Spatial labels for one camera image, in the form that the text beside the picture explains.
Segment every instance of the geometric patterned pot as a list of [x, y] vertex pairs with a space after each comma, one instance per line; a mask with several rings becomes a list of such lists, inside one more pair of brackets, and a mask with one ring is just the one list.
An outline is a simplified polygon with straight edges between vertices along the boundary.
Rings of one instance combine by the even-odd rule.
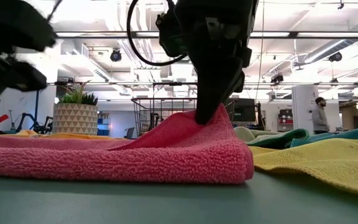
[[58, 103], [53, 110], [52, 133], [97, 135], [96, 106], [77, 103]]

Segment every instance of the table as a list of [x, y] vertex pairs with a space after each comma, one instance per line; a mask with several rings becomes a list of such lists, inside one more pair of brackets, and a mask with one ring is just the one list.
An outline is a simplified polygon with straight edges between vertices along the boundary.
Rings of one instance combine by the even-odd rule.
[[0, 177], [0, 224], [358, 223], [358, 195], [307, 175], [255, 173], [240, 186]]

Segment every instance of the pink towel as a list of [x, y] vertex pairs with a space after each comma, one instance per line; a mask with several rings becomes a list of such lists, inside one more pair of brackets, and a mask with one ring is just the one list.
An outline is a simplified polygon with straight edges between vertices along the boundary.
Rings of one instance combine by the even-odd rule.
[[38, 179], [241, 184], [252, 153], [221, 105], [206, 126], [176, 113], [135, 141], [0, 136], [0, 175]]

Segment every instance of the green plant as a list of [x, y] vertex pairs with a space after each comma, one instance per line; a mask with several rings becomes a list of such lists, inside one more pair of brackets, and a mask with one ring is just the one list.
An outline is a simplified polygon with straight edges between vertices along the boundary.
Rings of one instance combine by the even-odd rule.
[[73, 101], [73, 97], [71, 97], [71, 95], [69, 95], [68, 93], [66, 93], [59, 101], [59, 103], [75, 103]]
[[66, 87], [67, 94], [71, 96], [74, 103], [82, 103], [82, 97], [85, 94], [85, 85], [90, 82], [84, 82], [82, 84], [77, 84], [74, 82], [74, 85], [71, 87]]
[[98, 98], [95, 97], [93, 93], [92, 94], [85, 93], [82, 97], [82, 104], [96, 106], [98, 104]]
[[85, 85], [89, 81], [77, 84], [74, 82], [73, 86], [66, 87], [67, 93], [60, 99], [59, 103], [79, 103], [85, 105], [94, 105], [98, 103], [98, 98], [92, 94], [85, 92]]

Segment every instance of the towel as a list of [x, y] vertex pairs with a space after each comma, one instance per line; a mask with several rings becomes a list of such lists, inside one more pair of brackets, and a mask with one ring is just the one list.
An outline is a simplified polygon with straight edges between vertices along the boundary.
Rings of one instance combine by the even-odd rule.
[[358, 139], [358, 129], [346, 131], [340, 134], [324, 133], [306, 137], [304, 139], [294, 139], [291, 143], [291, 147], [302, 146], [312, 142], [317, 142], [325, 139], [341, 138], [341, 139]]
[[276, 174], [309, 174], [358, 194], [358, 140], [327, 139], [286, 150], [250, 149], [258, 169]]
[[293, 139], [304, 139], [309, 136], [305, 129], [295, 129], [285, 133], [269, 131], [249, 130], [245, 127], [236, 127], [234, 132], [237, 137], [247, 143], [248, 146], [259, 146], [271, 149], [289, 148]]
[[135, 141], [0, 136], [0, 175], [213, 184], [252, 178], [252, 153], [236, 138], [224, 106], [206, 126], [194, 117], [175, 113]]
[[4, 134], [4, 137], [17, 137], [17, 138], [60, 138], [60, 139], [124, 139], [124, 138], [110, 138], [107, 136], [88, 136], [84, 134], [70, 134], [70, 133], [57, 133], [57, 134], [38, 134], [33, 130], [23, 130], [16, 134]]

